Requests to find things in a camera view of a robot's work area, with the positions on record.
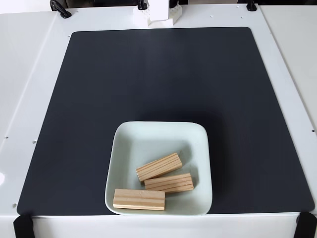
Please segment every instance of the square bowl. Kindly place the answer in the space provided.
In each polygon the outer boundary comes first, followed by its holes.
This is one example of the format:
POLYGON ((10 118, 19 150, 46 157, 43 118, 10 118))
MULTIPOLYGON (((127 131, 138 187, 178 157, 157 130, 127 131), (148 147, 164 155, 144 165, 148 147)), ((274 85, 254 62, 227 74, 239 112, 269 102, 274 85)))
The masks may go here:
POLYGON ((205 129, 191 122, 130 121, 114 136, 106 182, 107 208, 122 215, 202 215, 212 202, 208 138, 205 129), (113 207, 116 188, 145 190, 136 168, 177 152, 183 167, 164 176, 190 173, 194 190, 165 195, 165 211, 113 207))

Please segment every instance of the black clip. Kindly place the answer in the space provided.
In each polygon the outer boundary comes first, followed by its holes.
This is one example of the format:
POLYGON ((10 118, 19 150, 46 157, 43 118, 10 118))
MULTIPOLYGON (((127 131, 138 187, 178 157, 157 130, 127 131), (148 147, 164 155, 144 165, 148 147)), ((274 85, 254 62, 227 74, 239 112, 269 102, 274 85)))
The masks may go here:
POLYGON ((148 5, 144 2, 144 0, 138 0, 138 9, 139 10, 148 9, 148 5))
POLYGON ((249 0, 247 4, 247 10, 248 11, 256 11, 257 7, 254 4, 254 0, 249 0))
POLYGON ((69 11, 66 11, 65 8, 57 0, 50 0, 50 5, 52 11, 58 11, 62 18, 71 17, 71 13, 69 11))

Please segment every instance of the wooden block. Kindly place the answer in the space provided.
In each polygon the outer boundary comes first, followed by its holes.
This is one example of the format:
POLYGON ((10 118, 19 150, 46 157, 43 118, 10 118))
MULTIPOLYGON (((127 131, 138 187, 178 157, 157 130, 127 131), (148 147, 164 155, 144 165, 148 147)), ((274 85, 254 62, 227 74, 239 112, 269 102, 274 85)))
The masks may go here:
POLYGON ((165 192, 116 189, 114 192, 113 207, 164 211, 165 192))
POLYGON ((137 168, 135 171, 139 177, 140 182, 161 176, 173 170, 183 167, 177 153, 170 154, 158 160, 154 160, 142 167, 137 168))
POLYGON ((144 181, 144 185, 146 190, 164 191, 165 193, 183 192, 194 189, 190 173, 148 179, 144 181))

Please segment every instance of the black mat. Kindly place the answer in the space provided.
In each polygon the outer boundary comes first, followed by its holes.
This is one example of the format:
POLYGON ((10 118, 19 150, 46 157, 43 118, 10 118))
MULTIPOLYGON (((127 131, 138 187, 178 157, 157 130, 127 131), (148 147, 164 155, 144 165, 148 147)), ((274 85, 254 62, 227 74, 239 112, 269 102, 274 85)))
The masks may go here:
POLYGON ((113 136, 133 120, 206 129, 211 214, 315 207, 251 30, 188 28, 72 35, 18 212, 112 214, 113 136))

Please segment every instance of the white table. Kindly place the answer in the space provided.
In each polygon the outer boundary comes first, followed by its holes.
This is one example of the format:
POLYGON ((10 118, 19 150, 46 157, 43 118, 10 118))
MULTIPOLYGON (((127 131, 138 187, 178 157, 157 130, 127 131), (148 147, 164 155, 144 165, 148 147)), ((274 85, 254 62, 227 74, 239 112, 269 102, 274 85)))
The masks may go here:
MULTIPOLYGON (((14 237, 12 222, 27 169, 53 87, 74 31, 138 28, 131 7, 72 9, 0 15, 0 231, 14 237)), ((314 45, 317 7, 192 5, 183 8, 175 27, 250 27, 298 152, 313 198, 317 198, 317 137, 306 113, 317 125, 314 107, 317 64, 314 45), (277 41, 288 69, 274 41, 277 41)), ((89 216, 35 218, 37 237, 293 237, 298 213, 206 215, 199 217, 89 216)))

